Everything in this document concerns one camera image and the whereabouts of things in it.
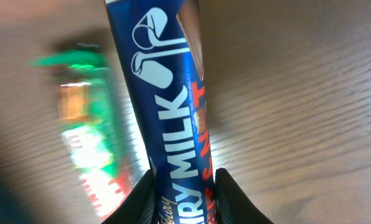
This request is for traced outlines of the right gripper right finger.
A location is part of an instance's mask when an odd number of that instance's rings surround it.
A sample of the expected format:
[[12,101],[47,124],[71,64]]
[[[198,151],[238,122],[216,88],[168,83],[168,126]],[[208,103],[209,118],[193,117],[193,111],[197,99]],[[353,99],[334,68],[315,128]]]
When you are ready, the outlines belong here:
[[216,217],[218,224],[273,224],[246,196],[230,173],[215,173]]

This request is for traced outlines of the purple Dairy Milk bar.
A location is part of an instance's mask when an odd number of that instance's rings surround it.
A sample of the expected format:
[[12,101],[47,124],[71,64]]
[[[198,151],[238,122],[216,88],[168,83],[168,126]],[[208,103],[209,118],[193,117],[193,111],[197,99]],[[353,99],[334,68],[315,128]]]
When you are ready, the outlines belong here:
[[159,223],[215,223],[199,3],[105,3],[154,172]]

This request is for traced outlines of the red green KitKat bar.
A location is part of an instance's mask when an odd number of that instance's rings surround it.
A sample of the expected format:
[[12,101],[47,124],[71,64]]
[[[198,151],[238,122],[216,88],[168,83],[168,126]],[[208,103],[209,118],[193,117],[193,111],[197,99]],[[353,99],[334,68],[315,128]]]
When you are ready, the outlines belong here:
[[105,221],[134,185],[118,78],[94,43],[60,45],[31,64],[52,71],[60,138],[97,217]]

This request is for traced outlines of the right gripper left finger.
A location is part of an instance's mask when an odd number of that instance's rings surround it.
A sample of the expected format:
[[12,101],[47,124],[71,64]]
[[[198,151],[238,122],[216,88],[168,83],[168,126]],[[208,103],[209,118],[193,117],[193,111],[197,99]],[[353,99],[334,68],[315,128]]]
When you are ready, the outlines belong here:
[[156,224],[155,183],[146,171],[125,201],[102,224]]

